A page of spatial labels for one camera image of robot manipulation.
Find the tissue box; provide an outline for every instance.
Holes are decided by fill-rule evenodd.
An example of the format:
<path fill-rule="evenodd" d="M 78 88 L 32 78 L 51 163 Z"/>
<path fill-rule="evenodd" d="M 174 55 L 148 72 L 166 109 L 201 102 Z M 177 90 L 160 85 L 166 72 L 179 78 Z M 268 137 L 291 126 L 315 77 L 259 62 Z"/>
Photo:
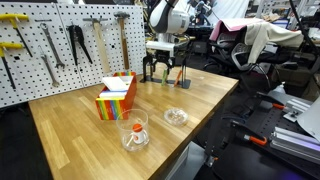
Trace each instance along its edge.
<path fill-rule="evenodd" d="M 114 98 L 114 100 L 106 100 L 103 98 L 99 98 L 98 95 L 98 97 L 96 98 L 96 106 L 101 120 L 116 120 L 122 112 L 132 108 L 134 97 L 136 95 L 137 79 L 135 72 L 117 72 L 113 76 L 133 76 L 133 78 L 124 99 Z"/>

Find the wooden table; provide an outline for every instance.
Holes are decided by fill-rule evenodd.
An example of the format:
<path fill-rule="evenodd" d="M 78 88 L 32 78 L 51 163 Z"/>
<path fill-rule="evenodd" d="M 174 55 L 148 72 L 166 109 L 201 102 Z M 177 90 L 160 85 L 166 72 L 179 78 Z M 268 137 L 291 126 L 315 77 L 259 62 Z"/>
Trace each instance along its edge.
<path fill-rule="evenodd" d="M 175 79 L 178 70 L 174 68 L 169 79 Z M 54 179 L 159 178 L 238 83 L 190 68 L 187 78 L 190 89 L 137 84 L 133 108 L 148 113 L 150 135 L 149 144 L 138 152 L 122 147 L 115 121 L 99 119 L 94 100 L 102 84 L 30 101 Z M 186 125 L 175 127 L 164 121 L 163 113 L 171 107 L 189 114 Z"/>

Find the glass cup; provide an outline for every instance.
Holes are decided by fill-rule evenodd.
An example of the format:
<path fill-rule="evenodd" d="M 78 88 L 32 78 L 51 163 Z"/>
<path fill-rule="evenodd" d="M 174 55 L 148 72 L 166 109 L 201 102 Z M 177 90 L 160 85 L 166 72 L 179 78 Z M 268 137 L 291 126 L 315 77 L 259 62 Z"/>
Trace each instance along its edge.
<path fill-rule="evenodd" d="M 121 113 L 116 124 L 122 146 L 126 150 L 137 151 L 148 144 L 148 114 L 143 110 L 130 109 Z"/>

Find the pegboard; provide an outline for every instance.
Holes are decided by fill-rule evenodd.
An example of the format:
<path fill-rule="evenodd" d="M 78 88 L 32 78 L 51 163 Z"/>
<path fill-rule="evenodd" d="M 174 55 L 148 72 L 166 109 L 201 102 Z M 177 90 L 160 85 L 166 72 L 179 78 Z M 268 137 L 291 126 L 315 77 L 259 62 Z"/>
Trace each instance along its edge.
<path fill-rule="evenodd" d="M 8 49 L 5 51 L 16 90 L 13 90 L 10 86 L 4 64 L 1 62 L 0 107 L 100 84 L 103 76 L 111 76 L 116 71 L 123 71 L 120 27 L 113 15 L 114 12 L 120 10 L 130 13 L 130 18 L 125 20 L 130 71 L 142 74 L 145 40 L 141 7 L 0 2 L 1 14 L 15 13 L 29 16 L 28 21 L 20 21 L 17 24 L 33 55 L 33 57 L 30 57 L 26 49 Z M 105 37 L 106 51 L 112 71 L 108 74 L 102 72 L 91 23 L 82 21 L 82 18 L 89 18 L 90 15 L 93 18 L 102 16 L 102 18 L 108 19 L 108 21 L 101 22 L 102 34 Z M 44 23 L 47 24 L 59 57 L 65 64 L 64 69 L 54 67 L 56 59 L 40 27 L 41 22 L 36 22 L 38 20 L 51 20 Z M 76 43 L 79 65 L 78 67 L 75 66 L 69 34 L 66 31 L 67 26 L 72 24 L 71 22 L 82 28 L 85 44 L 93 64 L 88 62 L 83 50 Z M 22 44 L 9 21 L 0 21 L 0 23 L 0 42 Z M 58 87 L 52 87 L 51 77 L 40 57 L 38 46 L 41 46 L 48 57 L 53 74 L 60 83 Z"/>
<path fill-rule="evenodd" d="M 128 13 L 130 17 L 124 20 L 125 37 L 127 39 L 129 71 L 142 74 L 142 60 L 146 56 L 145 36 L 142 7 L 140 6 L 107 6 L 107 5 L 57 5 L 64 27 L 78 25 L 82 28 L 86 48 L 93 64 L 90 64 L 80 45 L 76 43 L 78 69 L 84 86 L 101 83 L 103 76 L 112 76 L 114 72 L 125 71 L 122 55 L 121 30 L 114 13 L 119 11 Z M 95 33 L 92 22 L 83 21 L 84 18 L 105 19 L 101 21 L 110 73 L 104 73 L 99 60 L 95 43 Z"/>

